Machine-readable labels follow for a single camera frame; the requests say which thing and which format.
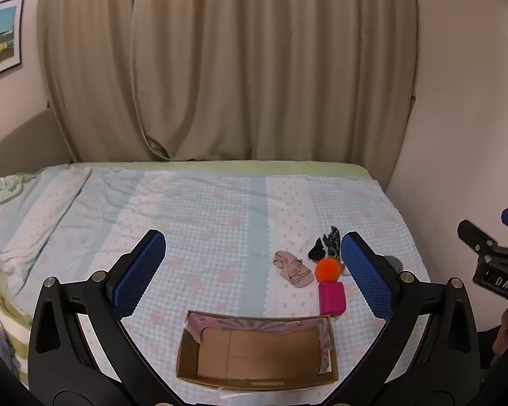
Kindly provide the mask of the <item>magenta soft pouch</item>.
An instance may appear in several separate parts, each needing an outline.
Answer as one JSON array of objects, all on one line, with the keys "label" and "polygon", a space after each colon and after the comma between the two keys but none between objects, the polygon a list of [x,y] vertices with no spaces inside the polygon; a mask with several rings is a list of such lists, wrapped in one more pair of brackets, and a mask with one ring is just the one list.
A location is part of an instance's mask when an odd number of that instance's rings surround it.
[{"label": "magenta soft pouch", "polygon": [[320,282],[318,284],[318,298],[321,315],[340,317],[345,313],[347,304],[342,282]]}]

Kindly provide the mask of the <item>black white patterned cloth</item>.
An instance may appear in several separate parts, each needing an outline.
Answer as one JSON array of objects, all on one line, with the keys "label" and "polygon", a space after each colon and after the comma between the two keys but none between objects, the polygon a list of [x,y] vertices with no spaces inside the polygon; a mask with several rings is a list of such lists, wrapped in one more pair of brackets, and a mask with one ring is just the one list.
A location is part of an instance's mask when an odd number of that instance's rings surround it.
[{"label": "black white patterned cloth", "polygon": [[341,248],[341,237],[339,234],[339,229],[332,225],[330,232],[322,236],[322,242],[326,248],[326,256],[339,260]]}]

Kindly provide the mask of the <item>cardboard box with pink lining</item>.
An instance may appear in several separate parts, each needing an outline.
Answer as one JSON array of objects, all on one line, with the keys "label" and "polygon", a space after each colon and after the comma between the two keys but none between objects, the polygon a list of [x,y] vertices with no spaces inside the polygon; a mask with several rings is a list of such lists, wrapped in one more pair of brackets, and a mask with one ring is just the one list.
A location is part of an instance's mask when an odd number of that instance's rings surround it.
[{"label": "cardboard box with pink lining", "polygon": [[327,316],[259,318],[189,311],[176,376],[215,389],[311,389],[339,380]]}]

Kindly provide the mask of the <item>blue checkered bed sheet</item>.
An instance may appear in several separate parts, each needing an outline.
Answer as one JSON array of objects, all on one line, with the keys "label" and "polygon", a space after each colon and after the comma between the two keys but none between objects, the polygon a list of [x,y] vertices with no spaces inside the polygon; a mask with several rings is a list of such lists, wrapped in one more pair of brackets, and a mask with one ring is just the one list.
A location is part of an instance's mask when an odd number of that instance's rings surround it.
[{"label": "blue checkered bed sheet", "polygon": [[276,251],[306,260],[334,225],[359,233],[378,254],[427,280],[408,228],[365,176],[242,175],[92,166],[90,178],[41,250],[23,288],[10,295],[33,313],[47,277],[84,280],[109,269],[151,229],[167,250],[125,327],[157,373],[185,401],[223,405],[316,403],[328,388],[226,394],[176,376],[189,311],[253,317],[319,312],[318,287],[294,288],[273,265]]}]

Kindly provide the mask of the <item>pillow with blue cover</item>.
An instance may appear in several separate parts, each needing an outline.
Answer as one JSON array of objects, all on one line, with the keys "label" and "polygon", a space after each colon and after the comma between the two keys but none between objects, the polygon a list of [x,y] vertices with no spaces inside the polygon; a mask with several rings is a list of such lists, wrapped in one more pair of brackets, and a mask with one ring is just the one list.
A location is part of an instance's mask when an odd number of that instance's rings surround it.
[{"label": "pillow with blue cover", "polygon": [[0,271],[11,295],[23,288],[90,173],[90,168],[60,165],[0,178]]}]

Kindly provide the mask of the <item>grey upholstered headboard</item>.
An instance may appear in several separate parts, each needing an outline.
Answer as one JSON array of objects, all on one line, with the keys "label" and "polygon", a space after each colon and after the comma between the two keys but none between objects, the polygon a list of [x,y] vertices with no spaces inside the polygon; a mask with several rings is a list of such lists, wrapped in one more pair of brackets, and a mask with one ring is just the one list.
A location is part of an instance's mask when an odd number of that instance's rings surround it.
[{"label": "grey upholstered headboard", "polygon": [[71,161],[72,156],[50,108],[0,140],[0,178],[35,173]]}]

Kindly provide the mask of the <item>beige curtain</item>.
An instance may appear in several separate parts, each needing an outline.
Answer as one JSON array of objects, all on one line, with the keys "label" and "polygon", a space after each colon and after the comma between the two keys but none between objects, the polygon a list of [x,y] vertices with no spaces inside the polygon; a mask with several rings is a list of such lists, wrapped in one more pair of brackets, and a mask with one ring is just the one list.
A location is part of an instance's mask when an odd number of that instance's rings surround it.
[{"label": "beige curtain", "polygon": [[39,0],[74,159],[395,161],[416,0]]}]

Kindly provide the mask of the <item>framed wall picture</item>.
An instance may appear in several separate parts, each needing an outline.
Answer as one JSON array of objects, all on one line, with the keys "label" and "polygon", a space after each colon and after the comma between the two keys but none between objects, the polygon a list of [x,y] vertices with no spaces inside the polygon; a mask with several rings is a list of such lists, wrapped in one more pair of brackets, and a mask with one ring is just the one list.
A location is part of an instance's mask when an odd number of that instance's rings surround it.
[{"label": "framed wall picture", "polygon": [[22,64],[23,3],[0,2],[0,74]]}]

